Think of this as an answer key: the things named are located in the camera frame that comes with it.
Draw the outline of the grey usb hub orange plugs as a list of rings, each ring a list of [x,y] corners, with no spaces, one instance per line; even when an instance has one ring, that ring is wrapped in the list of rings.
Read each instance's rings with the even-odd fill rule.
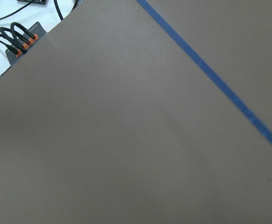
[[[36,43],[40,42],[40,40],[47,34],[47,32],[45,31],[45,29],[42,27],[42,25],[40,24],[40,22],[36,22],[33,24],[33,26],[31,26],[28,31],[35,36],[35,38],[33,39],[32,37],[30,37],[28,34],[23,33],[23,37],[25,37],[26,39],[28,39],[29,44],[25,43],[23,40],[18,39],[19,43],[22,45],[22,47],[26,50],[29,51],[31,50]],[[5,50],[5,54],[7,56],[7,59],[9,61],[10,66],[14,66],[22,57],[23,57],[23,53],[18,50],[18,54],[14,54],[12,51],[10,51],[9,49]]]

